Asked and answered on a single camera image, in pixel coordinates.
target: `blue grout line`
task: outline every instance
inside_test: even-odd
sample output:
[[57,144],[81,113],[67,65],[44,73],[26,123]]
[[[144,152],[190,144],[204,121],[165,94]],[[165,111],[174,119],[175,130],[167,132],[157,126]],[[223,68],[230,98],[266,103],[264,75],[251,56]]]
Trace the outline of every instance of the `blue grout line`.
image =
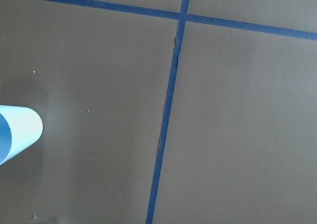
[[178,19],[177,32],[176,32],[176,47],[173,51],[172,63],[171,63],[170,74],[168,79],[162,124],[161,124],[161,129],[159,134],[158,153],[157,153],[155,166],[154,166],[154,173],[153,173],[153,180],[152,180],[152,186],[151,186],[151,192],[150,192],[150,198],[149,198],[146,224],[153,223],[155,204],[156,204],[158,188],[159,188],[159,177],[160,177],[160,171],[162,168],[165,142],[166,142],[166,136],[167,136],[167,130],[168,130],[168,123],[169,123],[169,116],[170,116],[170,111],[172,106],[176,75],[177,75],[177,69],[178,69],[178,59],[179,59],[180,51],[182,48],[188,4],[189,4],[189,0],[182,0],[180,15]]
[[266,26],[266,25],[255,24],[255,23],[239,22],[239,21],[198,16],[198,15],[192,15],[192,14],[187,15],[187,21],[317,41],[317,33],[287,29],[282,27]]
[[100,9],[129,12],[129,13],[135,13],[135,14],[148,15],[148,16],[176,19],[176,20],[179,17],[178,12],[164,11],[164,10],[146,8],[146,7],[129,6],[129,5],[95,1],[95,0],[44,0],[44,1],[59,2],[59,3],[73,4],[73,5],[79,5],[79,6],[86,6],[86,7],[95,7]]
[[[165,11],[165,10],[159,10],[159,9],[153,9],[153,8],[146,8],[146,7],[129,6],[129,5],[95,1],[95,0],[44,0],[44,1],[59,2],[59,3],[73,4],[73,5],[79,5],[79,6],[86,6],[86,7],[94,7],[94,8],[107,9],[107,10],[120,11],[120,12],[129,12],[129,13],[169,18],[169,19],[175,19],[175,20],[179,18],[178,12]],[[188,14],[186,21],[317,41],[317,33],[287,29],[282,27],[273,27],[273,26],[241,22],[241,21],[233,21],[233,20],[227,20],[227,19],[221,19],[221,18],[198,16],[193,14]]]

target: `vertical blue line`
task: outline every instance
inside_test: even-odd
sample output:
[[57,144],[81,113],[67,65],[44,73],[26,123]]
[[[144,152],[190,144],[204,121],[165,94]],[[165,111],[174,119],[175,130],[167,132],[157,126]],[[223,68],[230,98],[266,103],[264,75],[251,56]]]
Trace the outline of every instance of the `vertical blue line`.
[[159,177],[160,177],[160,171],[161,171],[162,162],[163,162],[169,116],[170,116],[170,111],[172,106],[175,81],[176,81],[176,75],[177,75],[178,58],[182,48],[188,4],[189,4],[189,0],[182,0],[182,5],[180,8],[180,14],[178,19],[177,32],[176,32],[176,47],[173,51],[172,64],[171,64],[170,74],[168,79],[163,118],[162,118],[160,134],[159,134],[159,147],[158,147],[157,158],[156,158],[155,166],[154,166],[154,173],[153,173],[153,180],[152,180],[152,186],[151,186],[146,224],[153,223],[155,204],[156,204],[158,188],[159,188]]

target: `white cylinder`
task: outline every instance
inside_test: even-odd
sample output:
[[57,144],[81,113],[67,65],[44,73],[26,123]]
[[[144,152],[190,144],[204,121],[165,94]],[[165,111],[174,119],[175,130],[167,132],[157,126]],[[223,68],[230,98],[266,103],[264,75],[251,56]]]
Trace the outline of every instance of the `white cylinder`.
[[0,165],[36,142],[42,131],[42,120],[32,109],[0,105]]

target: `white object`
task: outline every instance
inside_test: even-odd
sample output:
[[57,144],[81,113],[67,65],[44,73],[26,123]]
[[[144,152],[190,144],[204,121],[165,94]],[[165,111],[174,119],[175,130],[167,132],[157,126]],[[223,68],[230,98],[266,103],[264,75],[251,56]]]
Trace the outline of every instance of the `white object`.
[[0,165],[36,142],[42,131],[42,120],[32,109],[0,105]]

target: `tile floor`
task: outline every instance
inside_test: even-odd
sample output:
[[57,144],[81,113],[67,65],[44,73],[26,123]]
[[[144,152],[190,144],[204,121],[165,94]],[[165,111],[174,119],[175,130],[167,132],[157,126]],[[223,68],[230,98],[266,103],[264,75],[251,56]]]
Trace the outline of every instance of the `tile floor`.
[[316,0],[189,0],[312,33],[186,22],[179,60],[188,0],[100,0],[179,22],[57,1],[0,0],[0,104],[44,122],[0,166],[0,223],[316,223]]

